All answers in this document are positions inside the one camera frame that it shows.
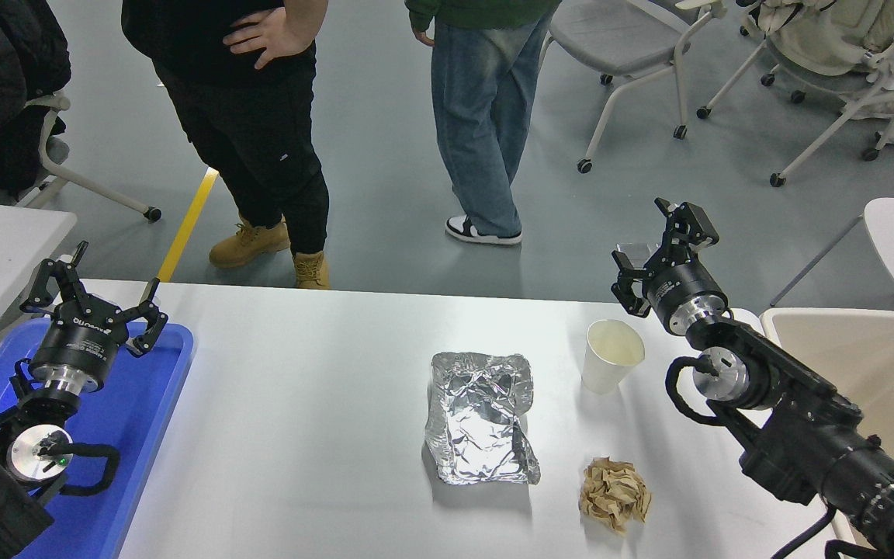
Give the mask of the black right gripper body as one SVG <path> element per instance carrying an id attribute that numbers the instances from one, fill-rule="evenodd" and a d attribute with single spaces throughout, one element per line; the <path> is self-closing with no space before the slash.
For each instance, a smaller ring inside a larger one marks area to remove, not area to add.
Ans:
<path id="1" fill-rule="evenodd" d="M 682 304 L 696 297 L 708 297 L 710 307 L 717 312 L 728 309 L 725 294 L 698 257 L 681 264 L 655 262 L 643 279 L 643 297 L 657 318 L 671 318 Z"/>

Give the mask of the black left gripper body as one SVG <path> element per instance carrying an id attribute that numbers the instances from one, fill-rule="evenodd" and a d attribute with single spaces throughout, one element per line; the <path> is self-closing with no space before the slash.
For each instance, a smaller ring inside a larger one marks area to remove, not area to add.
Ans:
<path id="1" fill-rule="evenodd" d="M 124 322 L 115 319 L 120 312 L 116 305 L 96 301 L 88 310 L 86 314 L 75 301 L 54 308 L 52 323 L 29 362 L 32 378 L 45 382 L 47 371 L 67 366 L 88 375 L 90 384 L 106 382 L 128 331 Z"/>

